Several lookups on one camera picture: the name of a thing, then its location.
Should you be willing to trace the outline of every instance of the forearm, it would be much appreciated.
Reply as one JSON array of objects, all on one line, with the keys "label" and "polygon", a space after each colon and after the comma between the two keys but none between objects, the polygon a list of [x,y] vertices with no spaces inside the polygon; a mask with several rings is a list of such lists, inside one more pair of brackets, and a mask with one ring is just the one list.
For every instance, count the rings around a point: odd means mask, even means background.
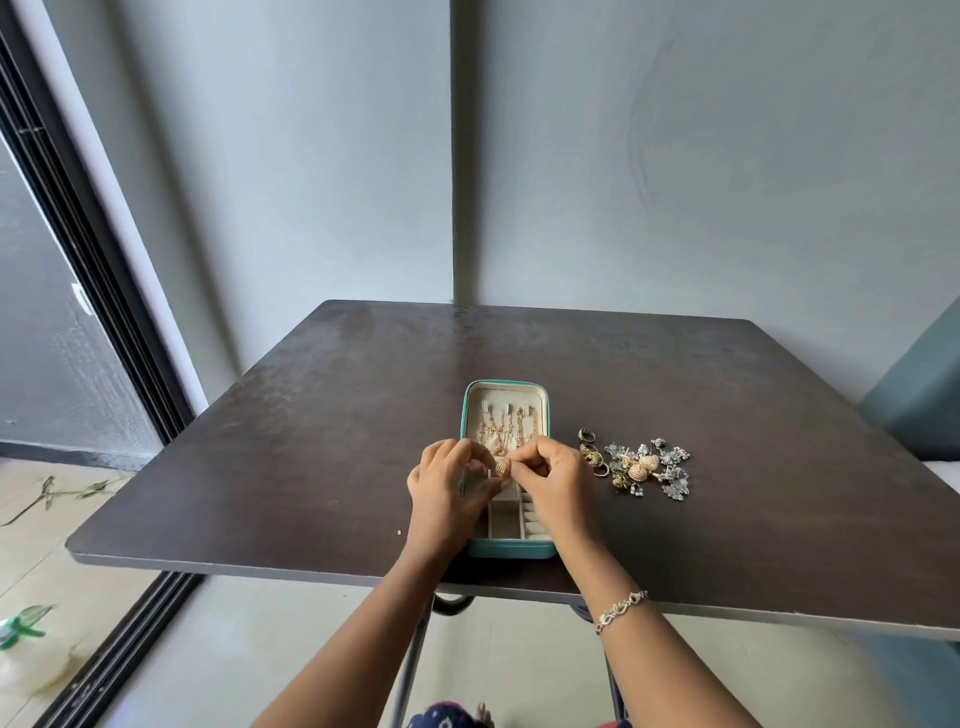
[{"label": "forearm", "polygon": [[253,726],[375,726],[442,571],[401,555]]},{"label": "forearm", "polygon": [[[637,591],[600,544],[558,544],[594,620]],[[600,635],[634,725],[757,726],[650,602],[631,607]]]}]

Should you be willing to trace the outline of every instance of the tiled floor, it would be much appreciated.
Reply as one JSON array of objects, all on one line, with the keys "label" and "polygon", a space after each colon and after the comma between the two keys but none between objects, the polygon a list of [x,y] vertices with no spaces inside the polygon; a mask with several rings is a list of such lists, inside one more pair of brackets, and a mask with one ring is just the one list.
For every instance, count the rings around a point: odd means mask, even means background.
[{"label": "tiled floor", "polygon": [[[205,582],[101,725],[247,725],[368,590],[216,577]],[[819,630],[692,617],[674,624],[768,728],[902,728],[890,690],[852,640]],[[410,713],[483,700],[498,728],[612,719],[603,651],[555,604],[476,599],[431,619]],[[387,725],[386,715],[380,723]]]},{"label": "tiled floor", "polygon": [[[40,494],[53,476],[54,492],[80,491],[107,480],[115,491],[127,473],[0,459],[0,523],[13,519]],[[0,619],[32,604],[56,604],[38,628],[73,647],[70,670],[40,695],[0,692],[0,726],[34,724],[69,678],[100,645],[156,576],[155,572],[102,569],[76,564],[63,548],[66,537],[108,496],[59,496],[49,510],[41,501],[10,525],[0,526]]]}]

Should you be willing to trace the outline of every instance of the person's right arm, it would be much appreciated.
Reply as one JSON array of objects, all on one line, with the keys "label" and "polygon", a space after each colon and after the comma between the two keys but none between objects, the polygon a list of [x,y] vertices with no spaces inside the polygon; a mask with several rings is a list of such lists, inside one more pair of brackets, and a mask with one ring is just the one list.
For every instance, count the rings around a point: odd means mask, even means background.
[{"label": "person's right arm", "polygon": [[[577,450],[543,436],[507,457],[596,623],[638,586],[594,527],[593,473]],[[615,618],[600,640],[634,725],[759,725],[651,602]]]}]

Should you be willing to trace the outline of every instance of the dark brown table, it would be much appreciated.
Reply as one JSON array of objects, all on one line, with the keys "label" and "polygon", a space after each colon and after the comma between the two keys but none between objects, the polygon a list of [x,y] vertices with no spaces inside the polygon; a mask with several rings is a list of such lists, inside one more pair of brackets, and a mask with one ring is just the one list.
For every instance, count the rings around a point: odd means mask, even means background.
[{"label": "dark brown table", "polygon": [[[554,437],[692,453],[692,495],[598,481],[667,612],[960,638],[960,496],[749,321],[329,301],[69,539],[87,564],[374,584],[405,478],[467,384],[535,381]],[[558,558],[458,558],[444,591],[574,603]]]}]

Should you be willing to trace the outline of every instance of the teal jewelry box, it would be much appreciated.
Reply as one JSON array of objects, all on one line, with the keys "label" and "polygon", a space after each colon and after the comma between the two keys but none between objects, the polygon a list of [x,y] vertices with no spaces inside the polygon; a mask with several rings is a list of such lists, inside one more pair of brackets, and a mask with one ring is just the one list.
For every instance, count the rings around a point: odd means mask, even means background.
[{"label": "teal jewelry box", "polygon": [[[499,460],[535,434],[550,435],[550,399],[529,381],[478,379],[464,393],[460,437],[487,446]],[[464,473],[461,492],[482,482]],[[487,506],[467,541],[467,556],[486,559],[548,559],[557,548],[537,518],[530,495],[510,480]]]}]

